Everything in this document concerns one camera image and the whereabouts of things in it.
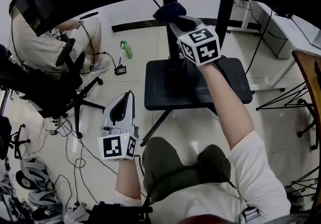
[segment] person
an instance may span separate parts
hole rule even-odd
[[[259,213],[254,223],[288,215],[291,205],[285,189],[269,167],[264,143],[245,106],[213,63],[198,68],[211,93],[230,156],[227,159],[219,147],[210,145],[198,156],[199,168],[186,169],[165,139],[151,138],[142,155],[143,185],[153,208],[151,223],[245,223],[248,216],[243,213],[250,209]],[[237,190],[226,183],[231,165]],[[140,192],[135,161],[119,162],[114,202],[141,206]]]
[[[55,65],[66,44],[65,42],[53,37],[49,31],[37,37],[36,33],[13,3],[10,4],[9,14],[12,19],[9,50],[19,65],[41,69],[53,75],[69,71],[66,64],[59,67]],[[91,70],[92,74],[98,74],[108,70],[109,62],[107,58],[97,55],[101,42],[101,25],[98,18],[90,18],[83,23],[68,20],[56,28],[63,32],[72,31],[71,38],[74,38],[76,41],[70,56],[74,62],[83,51],[87,52],[86,57],[91,58],[85,60],[83,68],[85,72]]]

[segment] white t-shirt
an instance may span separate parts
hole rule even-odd
[[[18,57],[24,64],[43,71],[68,71],[65,64],[61,67],[56,67],[55,65],[65,46],[65,42],[52,37],[49,31],[37,37],[24,17],[19,14],[13,20],[13,35]],[[14,55],[16,62],[20,65],[20,61],[13,47],[11,30],[9,35],[9,49]]]
[[[229,160],[235,169],[237,190],[227,183],[208,183],[176,191],[151,205],[151,223],[178,223],[203,214],[245,223],[242,212],[248,206],[259,210],[255,223],[265,223],[290,213],[285,189],[269,167],[264,143],[255,131],[232,149]],[[141,206],[140,200],[117,194],[115,203]]]

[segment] floor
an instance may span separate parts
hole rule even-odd
[[[126,40],[133,51],[131,60],[122,58],[122,64],[127,67],[127,74],[116,76],[111,68],[101,75],[104,85],[95,86],[86,99],[98,104],[108,105],[113,98],[121,93],[129,90],[133,91],[136,99],[135,124],[139,126],[139,136],[142,139],[162,114],[159,111],[147,111],[144,108],[143,99],[146,63],[155,59],[167,59],[169,56],[166,28],[154,27],[115,33],[109,48],[102,48],[102,50],[112,54],[116,61],[119,59],[119,42],[121,40]],[[244,69],[247,69],[258,40],[259,38],[252,34],[232,32],[225,37],[222,54],[227,57],[239,58]],[[248,73],[249,83],[267,82],[284,63],[285,60],[276,59],[269,48],[262,43]],[[295,87],[303,81],[297,66],[285,76],[284,81],[289,88]],[[280,91],[257,92],[253,96],[253,101],[247,104],[246,107],[252,116],[256,131],[265,142],[266,153],[272,170],[276,177],[286,184],[315,168],[319,163],[319,151],[311,152],[309,149],[311,143],[314,143],[314,129],[300,139],[296,136],[296,132],[305,128],[310,121],[309,114],[305,109],[255,110],[259,105],[279,95],[281,95]],[[27,137],[32,142],[25,147],[21,147],[23,156],[42,147],[46,135],[46,132],[42,129],[43,119],[30,104],[19,99],[19,96],[14,94],[13,101],[8,99],[5,116],[9,117],[13,130],[17,129],[21,123],[26,124],[21,139]],[[80,130],[84,135],[82,142],[96,157],[99,157],[97,137],[100,136],[101,125],[102,114],[100,110],[88,107],[82,109],[80,125]],[[47,129],[54,128],[49,121],[45,122],[45,127]],[[161,136],[168,140],[176,148],[182,162],[185,164],[195,159],[197,150],[199,151],[209,144],[217,144],[226,155],[229,154],[229,148],[219,121],[207,109],[173,111],[157,130],[155,136]],[[76,201],[77,195],[74,167],[67,161],[66,157],[74,163],[80,157],[80,150],[80,143],[72,135],[69,135],[68,138],[60,135],[48,135],[43,148],[33,154],[46,163],[52,181],[55,181],[60,174],[69,180],[72,189],[69,207]],[[137,146],[136,153],[142,154],[142,151],[143,149]],[[17,195],[20,199],[27,199],[28,191],[21,188],[13,176],[19,170],[20,163],[19,160],[14,158],[12,150],[9,151],[9,158],[12,168],[11,177]],[[112,201],[116,175],[85,149],[83,158],[86,164],[81,169],[81,173],[92,196],[97,201]],[[142,174],[138,161],[136,163],[142,183]],[[115,172],[118,171],[117,163],[104,161],[104,164]],[[95,201],[84,186],[79,169],[76,169],[75,175],[79,200],[86,203],[88,208],[92,208]],[[57,189],[59,197],[66,204],[70,196],[68,182],[64,178],[59,179]]]

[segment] power adapter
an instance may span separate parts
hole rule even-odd
[[[117,68],[115,68],[115,75],[119,76],[122,74],[126,74],[126,66],[120,64]]]
[[[58,131],[57,130],[50,130],[49,134],[50,134],[50,136],[54,136],[54,135],[58,134]]]

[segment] spray bottle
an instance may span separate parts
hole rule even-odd
[[[128,59],[132,58],[132,50],[126,41],[120,41],[120,48],[125,50]]]

